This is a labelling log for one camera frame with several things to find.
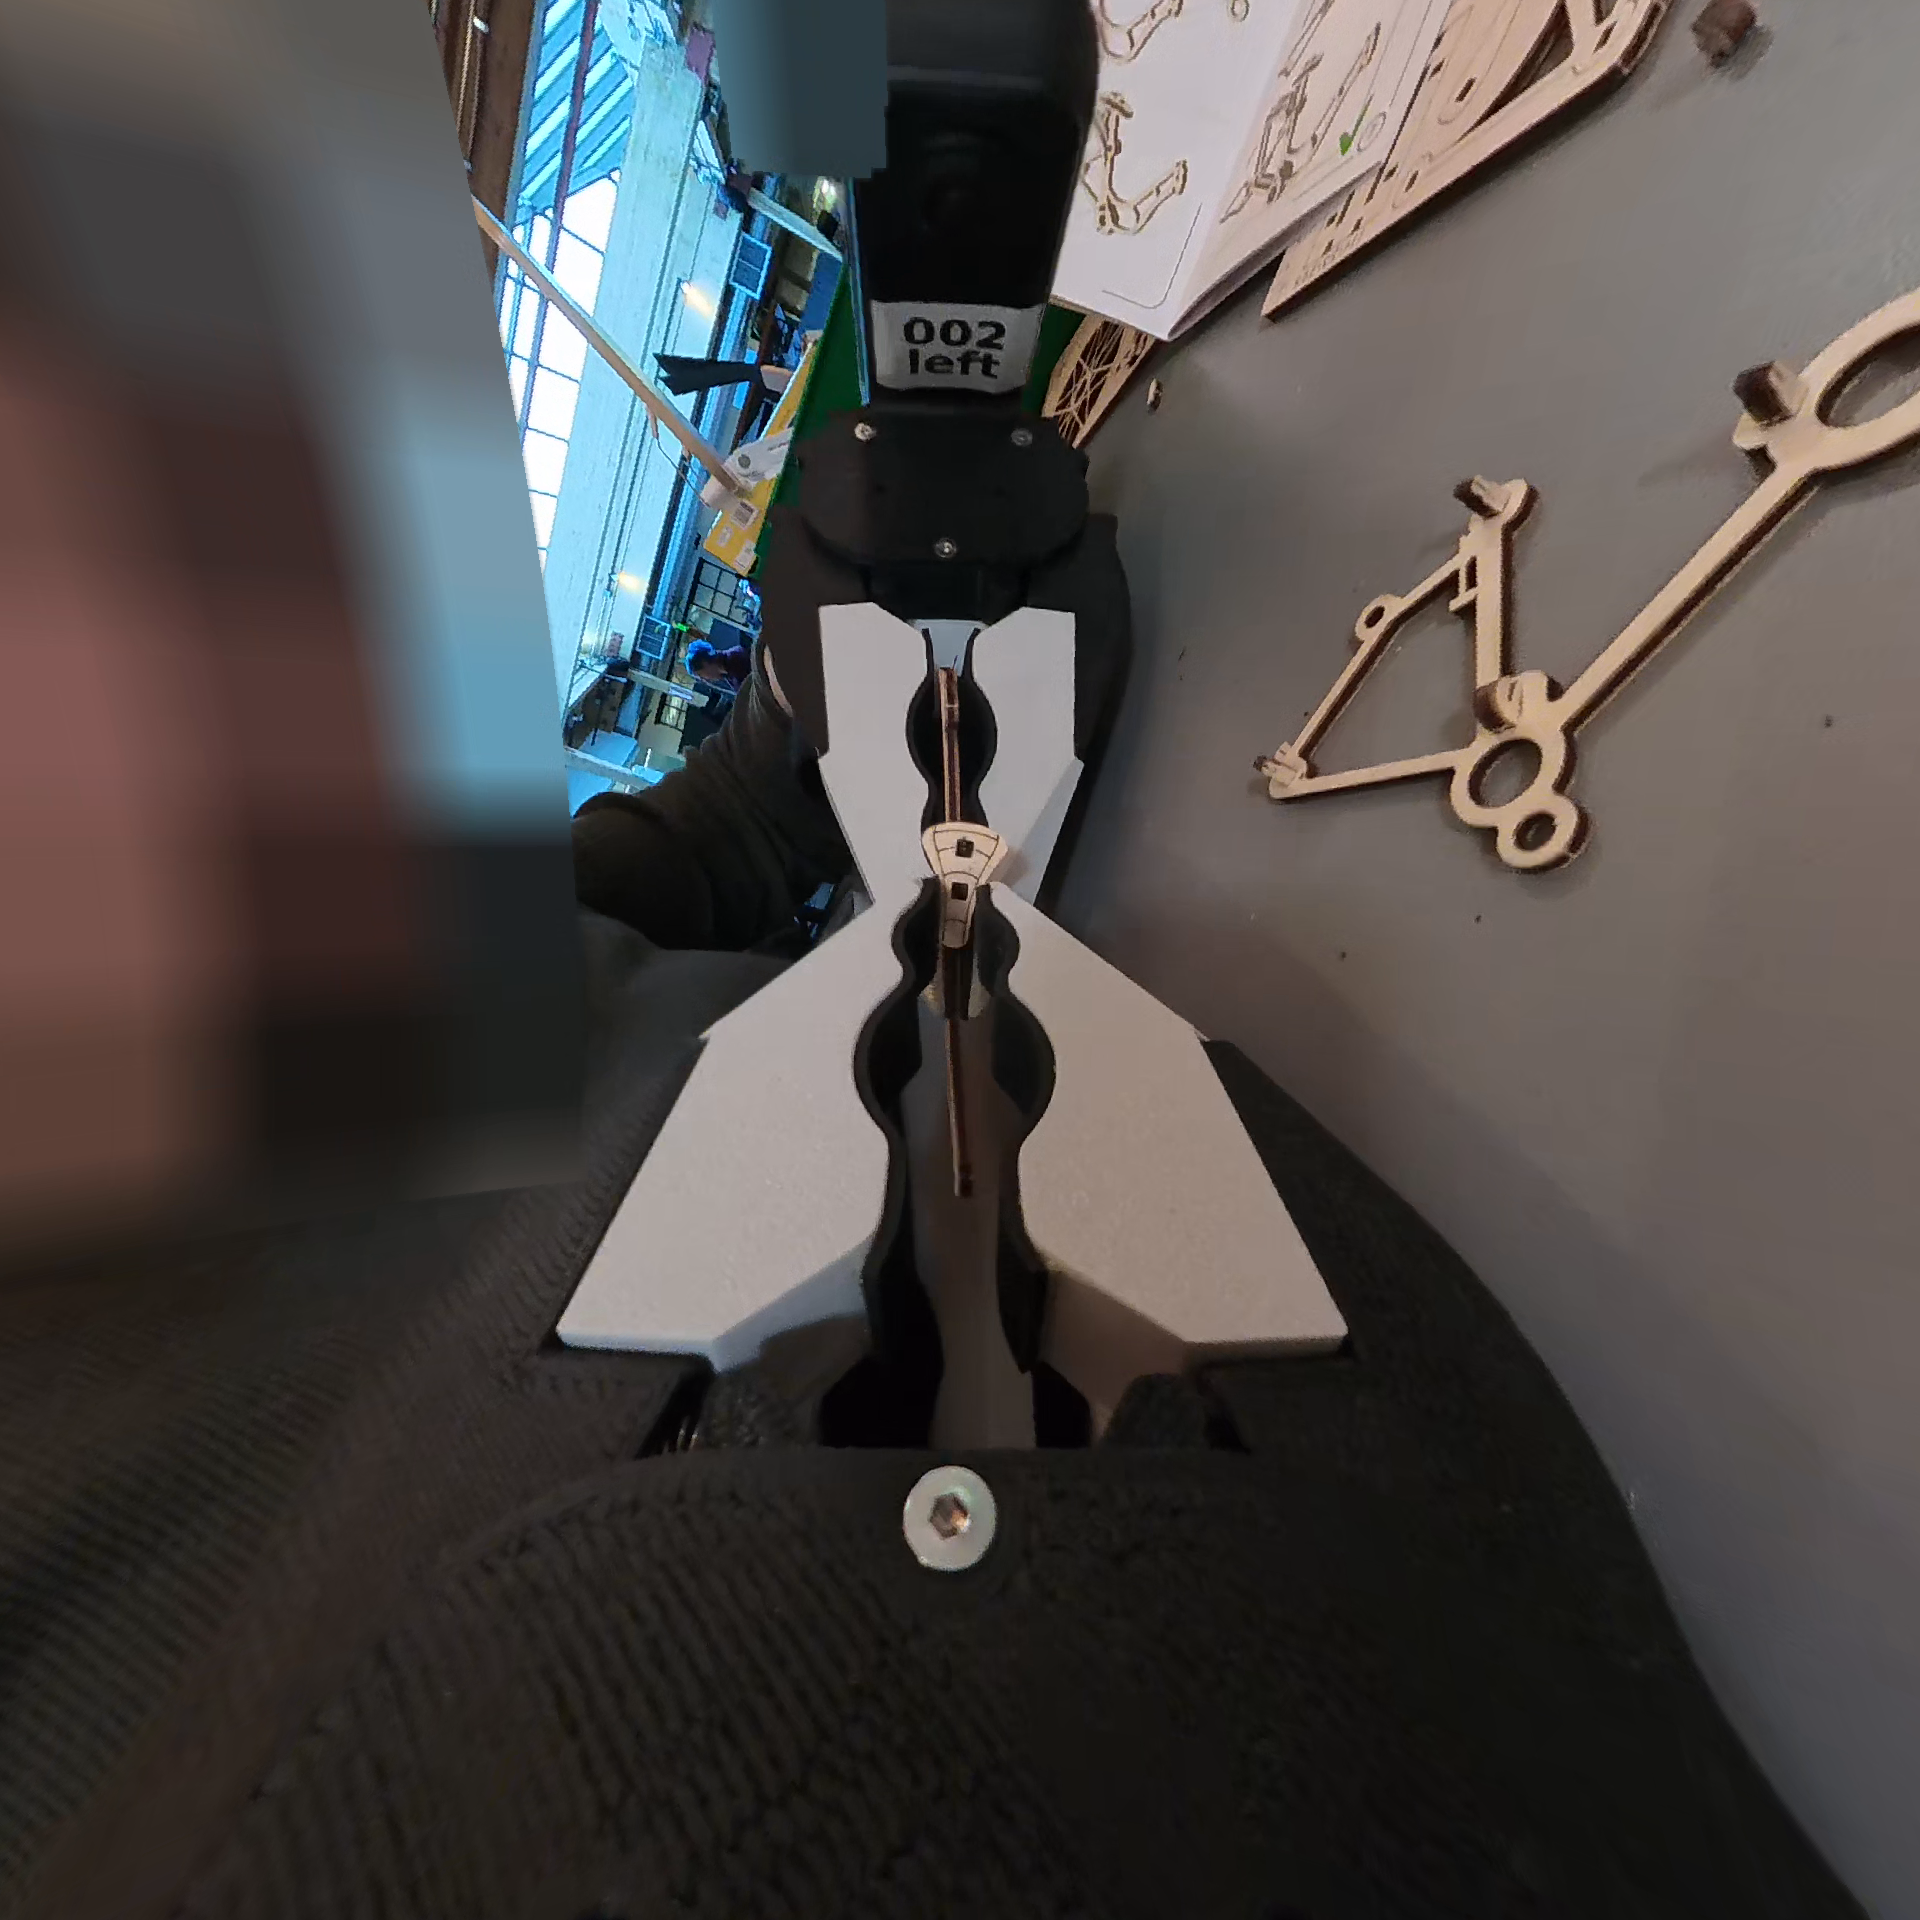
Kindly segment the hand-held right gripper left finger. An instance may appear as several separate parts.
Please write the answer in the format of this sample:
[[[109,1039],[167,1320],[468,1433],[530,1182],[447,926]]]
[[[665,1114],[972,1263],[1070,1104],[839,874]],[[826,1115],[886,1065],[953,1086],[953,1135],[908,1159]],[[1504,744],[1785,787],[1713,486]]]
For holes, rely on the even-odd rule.
[[[890,886],[713,1022],[558,1321],[572,1352],[663,1354],[718,1374],[832,1321],[871,1332],[864,1275],[890,1146],[857,1091],[857,1041],[903,985]]]

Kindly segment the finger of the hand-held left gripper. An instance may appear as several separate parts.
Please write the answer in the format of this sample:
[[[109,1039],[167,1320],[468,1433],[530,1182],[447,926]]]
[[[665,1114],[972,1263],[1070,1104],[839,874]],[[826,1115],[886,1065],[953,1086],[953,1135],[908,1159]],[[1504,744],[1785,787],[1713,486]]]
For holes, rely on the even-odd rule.
[[[992,721],[976,784],[983,823],[1001,839],[996,881],[1038,900],[1084,759],[1073,747],[1073,615],[1022,609],[972,638],[972,684]]]
[[[825,794],[876,906],[904,906],[929,868],[920,849],[928,775],[909,713],[929,674],[920,632],[877,607],[821,611]]]

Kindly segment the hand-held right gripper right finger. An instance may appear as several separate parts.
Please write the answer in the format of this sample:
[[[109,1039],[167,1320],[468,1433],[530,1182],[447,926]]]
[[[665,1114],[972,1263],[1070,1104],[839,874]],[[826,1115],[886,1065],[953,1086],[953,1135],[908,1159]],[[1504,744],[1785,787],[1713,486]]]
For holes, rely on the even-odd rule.
[[[976,962],[1014,1359],[1102,1433],[1138,1380],[1335,1354],[1348,1321],[1206,1041],[1008,886]]]

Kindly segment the long wooden model strut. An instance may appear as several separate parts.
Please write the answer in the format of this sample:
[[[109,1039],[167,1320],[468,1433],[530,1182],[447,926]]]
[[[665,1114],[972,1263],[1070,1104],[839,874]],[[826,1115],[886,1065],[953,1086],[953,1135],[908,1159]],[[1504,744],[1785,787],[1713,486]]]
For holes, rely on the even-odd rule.
[[[935,670],[938,710],[938,788],[942,823],[957,823],[962,808],[962,758],[959,758],[959,680],[950,666]],[[968,1104],[962,1068],[962,1022],[968,1016],[972,994],[972,919],[976,900],[950,904],[942,889],[938,931],[938,1014],[943,1019],[943,1097],[950,1151],[950,1192],[956,1199],[972,1199],[974,1170],[968,1147]]]

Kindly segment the wooden bicycle frame assembly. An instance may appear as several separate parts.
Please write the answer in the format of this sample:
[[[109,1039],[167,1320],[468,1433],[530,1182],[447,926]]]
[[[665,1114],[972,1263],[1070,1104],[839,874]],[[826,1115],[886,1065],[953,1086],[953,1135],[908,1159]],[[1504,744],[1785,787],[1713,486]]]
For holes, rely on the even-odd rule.
[[[1734,448],[1754,465],[1751,494],[1657,591],[1573,681],[1518,668],[1506,617],[1513,548],[1537,492],[1524,478],[1497,482],[1471,473],[1454,496],[1466,526],[1447,562],[1404,593],[1382,593],[1352,623],[1350,659],[1290,742],[1254,759],[1273,803],[1301,803],[1422,779],[1447,782],[1454,818],[1489,839],[1513,874],[1550,874],[1586,844],[1591,818],[1570,795],[1576,734],[1678,636],[1710,596],[1824,482],[1882,465],[1917,441],[1917,398],[1909,393],[1872,417],[1836,422],[1833,406],[1870,366],[1916,334],[1917,292],[1896,296],[1802,369],[1781,361],[1734,378],[1741,414]],[[1447,603],[1471,646],[1471,734],[1450,747],[1318,774],[1311,752],[1380,666],[1406,625]]]

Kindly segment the person's left forearm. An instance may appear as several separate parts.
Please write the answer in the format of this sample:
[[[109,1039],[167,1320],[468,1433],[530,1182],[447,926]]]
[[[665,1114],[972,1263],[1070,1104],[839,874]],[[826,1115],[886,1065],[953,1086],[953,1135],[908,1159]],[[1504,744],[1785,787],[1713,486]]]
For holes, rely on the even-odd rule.
[[[586,801],[572,855],[582,908],[676,952],[762,950],[854,876],[817,759],[760,668],[676,774]]]

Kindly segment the wooden wheel parts sheet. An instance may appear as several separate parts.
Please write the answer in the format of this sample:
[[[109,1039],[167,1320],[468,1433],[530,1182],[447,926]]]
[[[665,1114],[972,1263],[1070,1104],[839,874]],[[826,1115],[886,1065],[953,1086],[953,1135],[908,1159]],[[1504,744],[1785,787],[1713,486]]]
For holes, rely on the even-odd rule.
[[[1039,414],[1084,448],[1160,344],[1138,327],[1084,316],[1047,378]]]

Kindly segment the white instruction booklet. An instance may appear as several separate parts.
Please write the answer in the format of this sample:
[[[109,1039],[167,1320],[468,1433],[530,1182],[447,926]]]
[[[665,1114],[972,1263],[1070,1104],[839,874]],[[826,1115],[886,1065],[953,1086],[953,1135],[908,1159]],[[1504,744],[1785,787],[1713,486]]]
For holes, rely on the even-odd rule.
[[[1095,115],[1053,299],[1165,342],[1404,129],[1449,2],[1093,2]]]

